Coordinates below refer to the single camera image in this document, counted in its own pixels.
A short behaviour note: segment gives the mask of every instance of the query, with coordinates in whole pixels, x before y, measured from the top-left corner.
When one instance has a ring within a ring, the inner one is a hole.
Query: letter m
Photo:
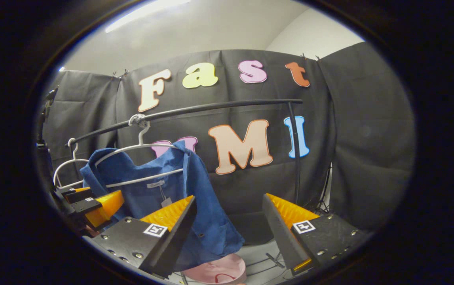
[[[244,169],[248,164],[250,153],[253,154],[250,165],[263,166],[272,162],[267,146],[267,120],[251,121],[246,131],[245,139],[234,132],[229,125],[220,125],[209,129],[208,134],[214,137],[218,150],[218,168],[216,173],[224,175],[234,172],[236,166],[230,163],[230,156]]]

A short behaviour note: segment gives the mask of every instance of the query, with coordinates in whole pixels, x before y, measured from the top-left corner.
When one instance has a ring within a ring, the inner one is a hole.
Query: rack pole
[[[299,205],[299,188],[301,187],[301,153],[299,153],[299,137],[297,135],[297,124],[295,123],[294,109],[292,103],[288,102],[287,106],[290,113],[290,123],[292,124],[292,136],[294,137],[295,151],[295,204]]]
[[[211,104],[204,104],[186,108],[180,108],[175,110],[169,110],[165,112],[158,112],[156,114],[147,115],[144,117],[146,121],[156,120],[160,118],[166,118],[176,115],[188,114],[191,112],[201,112],[206,110],[215,110],[221,108],[231,108],[231,107],[240,107],[240,106],[251,106],[251,105],[273,105],[273,104],[286,104],[286,103],[294,103],[294,104],[302,104],[301,99],[270,99],[270,100],[245,100],[245,101],[234,101],[234,102],[223,102],[223,103],[211,103]],[[124,121],[110,127],[93,131],[91,133],[87,133],[81,137],[73,139],[70,142],[70,145],[76,144],[83,139],[87,139],[89,137],[93,137],[95,135],[101,135],[106,132],[114,131],[117,129],[125,128],[129,126],[129,121]]]

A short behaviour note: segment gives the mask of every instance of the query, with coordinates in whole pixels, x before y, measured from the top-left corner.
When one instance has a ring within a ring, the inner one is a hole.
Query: yellow soft finger pad
[[[299,207],[294,203],[288,202],[287,200],[281,199],[269,193],[266,193],[266,195],[271,199],[288,229],[290,229],[292,224],[295,222],[313,220],[319,217],[318,215]]]
[[[125,202],[121,190],[114,191],[113,193],[109,193],[102,197],[98,197],[95,200],[102,204],[102,209],[104,209],[106,215],[109,218],[111,218],[112,215],[114,215]]]
[[[80,191],[84,191],[84,190],[88,190],[88,189],[89,189],[89,187],[77,188],[75,191],[80,192]]]
[[[181,217],[181,214],[193,197],[194,196],[191,195],[177,202],[174,202],[158,211],[154,211],[141,220],[150,224],[157,224],[160,226],[168,227],[169,231],[171,231],[172,227],[174,227],[176,222],[178,222],[179,217]]]
[[[95,200],[100,202],[102,207],[84,214],[94,227],[98,227],[110,220],[112,215],[114,215],[125,202],[121,190],[109,193],[96,198]]]

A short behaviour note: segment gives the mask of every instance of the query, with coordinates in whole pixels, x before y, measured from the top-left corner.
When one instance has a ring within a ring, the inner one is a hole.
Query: ceiling light
[[[123,18],[120,18],[118,21],[115,21],[114,23],[110,24],[105,29],[105,32],[114,31],[115,29],[121,27],[122,25],[132,22],[133,20],[136,20],[138,18],[142,18],[157,11],[168,9],[172,6],[177,6],[188,2],[190,2],[190,0],[156,0],[147,5],[144,5],[143,7],[129,13],[127,16],[124,16]]]

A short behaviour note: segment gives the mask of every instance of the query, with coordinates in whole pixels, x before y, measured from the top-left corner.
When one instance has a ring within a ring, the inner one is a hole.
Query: blue denim shirt
[[[125,202],[114,214],[113,222],[126,216],[140,219],[162,208],[160,187],[149,188],[148,184],[164,181],[161,189],[165,197],[170,197],[172,202],[194,195],[197,204],[196,219],[174,267],[174,271],[182,271],[234,253],[241,248],[245,240],[221,208],[200,157],[185,148],[184,141],[175,142],[173,145],[177,148],[169,148],[160,157],[141,166],[134,165],[130,157],[121,152],[105,159],[96,167],[96,161],[116,150],[103,148],[96,150],[88,164],[80,171],[84,177],[84,186],[91,187],[97,197],[122,190]],[[106,188],[107,184],[140,179],[180,168],[183,168],[180,173]]]

